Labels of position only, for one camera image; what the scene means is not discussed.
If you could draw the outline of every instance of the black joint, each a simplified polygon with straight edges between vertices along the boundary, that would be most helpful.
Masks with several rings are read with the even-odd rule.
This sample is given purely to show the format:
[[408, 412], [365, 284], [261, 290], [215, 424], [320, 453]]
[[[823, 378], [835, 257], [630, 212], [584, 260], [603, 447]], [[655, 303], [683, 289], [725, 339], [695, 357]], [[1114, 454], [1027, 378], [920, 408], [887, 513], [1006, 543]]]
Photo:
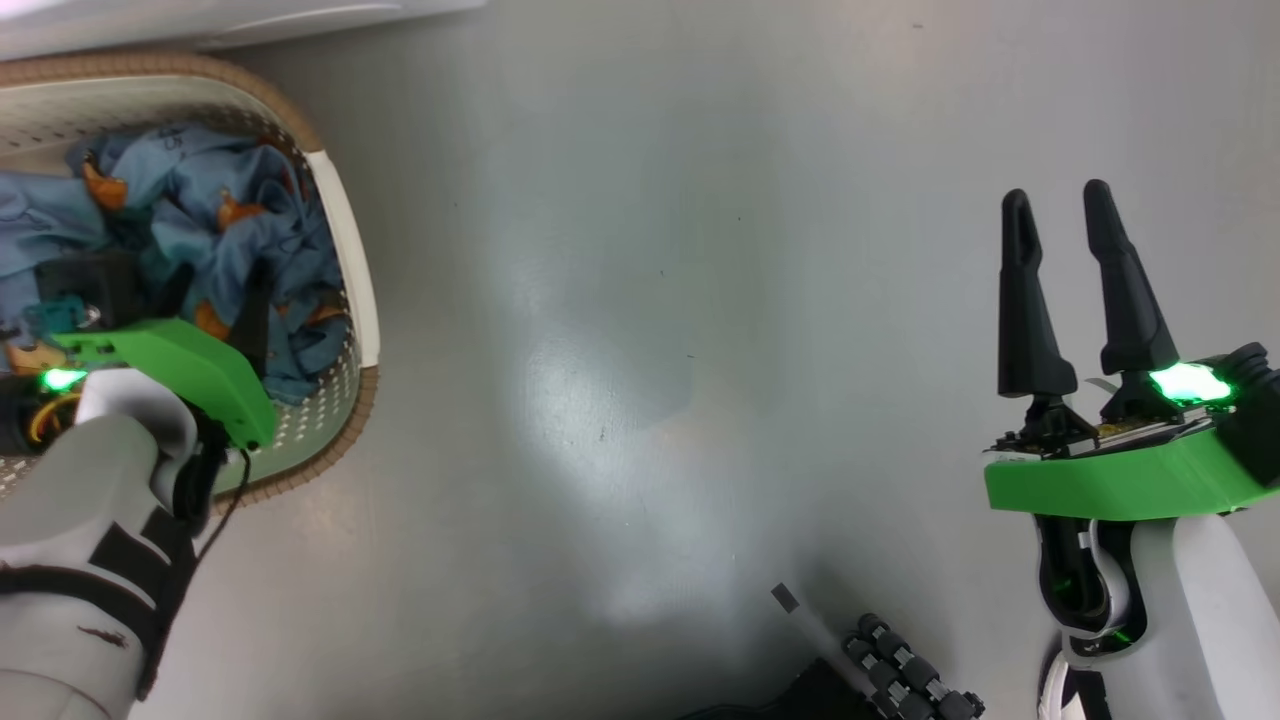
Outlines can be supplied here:
[[1097, 439], [1098, 429], [1071, 410], [1061, 397], [1037, 396], [1027, 409], [1019, 443], [1033, 442], [1042, 450], [1059, 450], [1078, 441]]
[[1248, 392], [1266, 382], [1271, 374], [1267, 348], [1261, 342], [1251, 342], [1215, 363], [1213, 372], [1238, 392]]
[[196, 437], [200, 439], [196, 454], [178, 471], [173, 486], [173, 515], [182, 521], [195, 537], [209, 520], [214, 483], [218, 473], [227, 464], [227, 448], [230, 441], [227, 429], [202, 411], [193, 409], [196, 418]]
[[906, 648], [908, 652], [911, 651], [911, 646], [906, 644], [902, 635], [892, 630], [886, 630], [881, 637], [876, 638], [876, 650], [878, 650], [881, 657], [884, 657], [886, 660], [892, 659], [897, 655], [897, 651], [902, 648]]
[[908, 693], [902, 702], [897, 703], [897, 714], [902, 720], [929, 720], [933, 717], [933, 706], [923, 697]]
[[876, 710], [879, 710], [884, 717], [897, 715], [897, 703], [893, 702], [887, 691], [876, 691], [872, 693], [872, 703], [876, 705]]
[[902, 675], [899, 674], [897, 667], [887, 660], [881, 660], [876, 665], [872, 665], [867, 670], [867, 676], [870, 678], [872, 684], [876, 685], [878, 691], [888, 691], [890, 685], [899, 682]]
[[865, 659], [868, 655], [873, 655], [874, 652], [876, 648], [872, 647], [870, 643], [859, 639], [854, 639], [845, 646], [845, 655], [847, 655], [849, 659], [852, 660], [859, 666], [861, 666], [863, 659]]
[[1164, 370], [1178, 363], [1178, 348], [1165, 325], [1156, 293], [1129, 242], [1111, 188], [1100, 179], [1084, 186], [1084, 220], [1089, 252], [1102, 268], [1102, 301], [1107, 316], [1107, 343], [1102, 372]]
[[987, 703], [982, 702], [982, 698], [977, 693], [964, 693], [964, 698], [973, 706], [974, 717], [982, 717], [982, 714], [987, 712]]
[[884, 621], [881, 620], [874, 612], [868, 612], [858, 619], [858, 632], [861, 633], [861, 635], [868, 641], [876, 639], [876, 630], [879, 628], [884, 628], [886, 632], [888, 630], [888, 625], [886, 625]]
[[916, 655], [902, 666], [902, 676], [906, 684], [915, 692], [928, 692], [929, 683], [940, 678], [938, 671], [927, 660]]
[[1100, 413], [1107, 423], [1126, 420], [1179, 421], [1183, 409], [1165, 397], [1149, 373], [1129, 370], [1120, 373], [1120, 388], [1107, 400]]
[[1263, 487], [1280, 484], [1280, 372], [1267, 351], [1251, 342], [1217, 364], [1222, 382], [1235, 388], [1235, 413], [1219, 421], [1217, 438]]
[[978, 708], [969, 702], [968, 697], [951, 691], [938, 703], [938, 714], [942, 720], [970, 720], [978, 716]]

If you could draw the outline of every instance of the laundry basket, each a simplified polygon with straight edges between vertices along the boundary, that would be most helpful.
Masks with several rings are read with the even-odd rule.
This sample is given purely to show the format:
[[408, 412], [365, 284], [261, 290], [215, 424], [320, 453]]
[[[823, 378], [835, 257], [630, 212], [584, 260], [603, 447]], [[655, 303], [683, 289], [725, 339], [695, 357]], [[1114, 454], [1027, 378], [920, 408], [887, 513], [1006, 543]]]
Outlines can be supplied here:
[[[338, 363], [301, 405], [276, 404], [275, 441], [252, 455], [252, 503], [306, 483], [356, 442], [378, 388], [378, 310], [351, 205], [319, 136], [279, 91], [198, 55], [102, 54], [0, 64], [0, 170], [69, 174], [77, 140], [175, 120], [266, 137], [315, 179], [346, 286], [351, 332]], [[0, 501], [38, 459], [0, 459]], [[243, 474], [234, 460], [214, 487], [225, 510]]]

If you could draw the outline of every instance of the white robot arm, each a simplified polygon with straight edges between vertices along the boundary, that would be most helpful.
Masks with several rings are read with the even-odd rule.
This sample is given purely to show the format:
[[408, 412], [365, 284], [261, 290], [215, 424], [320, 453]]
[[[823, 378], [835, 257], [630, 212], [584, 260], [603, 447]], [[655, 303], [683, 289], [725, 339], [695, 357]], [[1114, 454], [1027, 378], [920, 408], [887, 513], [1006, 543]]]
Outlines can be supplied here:
[[[1280, 620], [1226, 520], [1202, 515], [1138, 523], [1129, 553], [1143, 598], [1142, 635], [1106, 652], [1097, 633], [1062, 626], [1070, 666], [1102, 679], [1105, 698], [1082, 694], [1093, 708], [1089, 720], [1280, 714]], [[1133, 606], [1112, 607], [1119, 625], [1134, 620]]]
[[191, 410], [137, 370], [84, 380], [76, 425], [0, 503], [6, 719], [123, 720], [146, 697], [225, 457], [206, 439]]

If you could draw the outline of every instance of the white surface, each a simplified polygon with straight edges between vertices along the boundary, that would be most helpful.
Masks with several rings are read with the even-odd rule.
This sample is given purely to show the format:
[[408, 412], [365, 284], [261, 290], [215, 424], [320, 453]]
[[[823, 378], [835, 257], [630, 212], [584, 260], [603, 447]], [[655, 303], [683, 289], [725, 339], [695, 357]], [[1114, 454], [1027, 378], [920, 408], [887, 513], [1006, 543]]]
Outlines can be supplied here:
[[[342, 169], [383, 380], [338, 466], [232, 520], [136, 717], [760, 701], [813, 656], [780, 580], [1033, 717], [1034, 530], [979, 460], [1025, 410], [995, 392], [1000, 200], [1030, 193], [1080, 377], [1091, 177], [1185, 356], [1280, 347], [1277, 15], [518, 0], [237, 54]], [[1272, 597], [1277, 518], [1235, 523]]]
[[0, 0], [0, 60], [164, 42], [232, 47], [476, 8], [485, 0]]

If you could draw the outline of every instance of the robotic arm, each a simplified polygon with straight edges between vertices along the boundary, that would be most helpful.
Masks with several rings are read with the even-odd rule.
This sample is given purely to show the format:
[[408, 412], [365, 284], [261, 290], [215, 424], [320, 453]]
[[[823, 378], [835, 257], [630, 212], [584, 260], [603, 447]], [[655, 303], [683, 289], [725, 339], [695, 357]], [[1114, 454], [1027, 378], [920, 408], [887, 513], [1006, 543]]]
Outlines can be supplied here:
[[991, 506], [1032, 514], [1039, 587], [1062, 653], [1102, 696], [1091, 720], [1245, 720], [1280, 714], [1280, 621], [1222, 515], [1280, 483], [1280, 375], [1247, 345], [1179, 363], [1138, 252], [1102, 181], [1084, 188], [1102, 268], [1102, 369], [1121, 384], [1093, 425], [1037, 277], [1030, 204], [1004, 204], [1000, 393], [1032, 397], [987, 451]]
[[6, 717], [119, 720], [146, 697], [198, 564], [206, 448], [225, 436], [141, 372], [86, 378], [74, 427], [0, 503]]
[[[179, 270], [175, 286], [189, 275]], [[0, 503], [4, 717], [123, 720], [150, 692], [187, 587], [227, 520], [197, 555], [214, 482], [239, 450], [244, 474], [229, 515], [248, 451], [275, 432], [260, 380], [268, 277], [255, 265], [225, 343], [164, 315], [104, 324], [54, 337], [110, 368], [0, 380], [0, 450], [42, 456]], [[50, 413], [61, 407], [74, 418], [56, 420]]]

